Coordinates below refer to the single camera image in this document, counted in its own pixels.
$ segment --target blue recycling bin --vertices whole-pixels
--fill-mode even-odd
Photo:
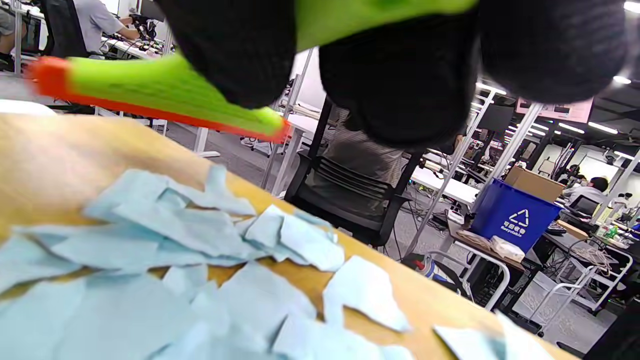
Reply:
[[[561,208],[498,179],[487,186],[471,231],[488,239],[498,236],[526,254]]]

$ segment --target green and orange tool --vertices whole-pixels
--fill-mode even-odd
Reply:
[[[468,10],[477,0],[296,0],[298,50],[432,14]],[[39,94],[146,117],[282,141],[285,120],[270,108],[227,102],[180,54],[156,60],[43,57],[30,66]]]

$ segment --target gloved hand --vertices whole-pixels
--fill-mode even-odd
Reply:
[[[296,19],[310,8],[300,5],[335,2],[156,1],[194,68],[246,108],[269,105],[285,88],[302,40]],[[390,13],[415,3],[341,1]],[[405,149],[437,145],[466,121],[480,62],[484,76],[530,101],[571,103],[605,89],[628,54],[623,3],[480,0],[447,15],[423,12],[318,44],[323,86],[376,141]],[[328,22],[359,20],[341,15],[317,14]]]

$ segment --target tissue box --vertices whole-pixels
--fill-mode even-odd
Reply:
[[[491,249],[502,258],[511,259],[519,263],[524,259],[524,252],[519,247],[497,236],[491,237]]]

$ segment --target ceiling light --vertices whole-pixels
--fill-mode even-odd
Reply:
[[[539,127],[540,129],[544,129],[544,130],[549,130],[549,128],[548,128],[548,127],[546,127],[546,126],[542,126],[542,125],[538,125],[538,124],[536,124],[535,122],[533,123],[533,126]]]
[[[545,136],[547,134],[547,133],[543,133],[542,131],[535,130],[535,129],[529,129],[529,131],[534,133],[534,134],[538,134],[538,135],[542,135],[542,136]]]
[[[616,154],[616,155],[620,155],[620,156],[622,156],[623,158],[627,158],[627,159],[631,159],[631,160],[633,160],[633,159],[634,159],[634,157],[633,157],[633,156],[629,156],[629,155],[625,154],[624,152],[614,151],[613,153],[614,153],[614,154]]]
[[[494,88],[493,86],[485,85],[482,83],[476,83],[476,86],[479,88],[487,89],[489,91],[495,91],[496,94],[506,95],[507,93],[504,90],[500,90],[498,88]]]
[[[563,124],[561,122],[559,122],[558,125],[560,127],[565,128],[565,129],[569,129],[569,130],[575,131],[576,133],[584,134],[584,130],[577,129],[576,127],[569,126],[569,125]]]
[[[619,82],[621,84],[627,85],[627,84],[631,84],[631,80],[624,78],[622,76],[614,76],[613,80],[615,80],[616,82]]]
[[[640,13],[640,3],[634,3],[633,1],[625,1],[625,10],[630,12]]]
[[[618,134],[618,130],[611,129],[610,127],[602,126],[602,125],[597,124],[595,122],[589,122],[589,126],[595,127],[598,130],[606,131],[607,133]]]

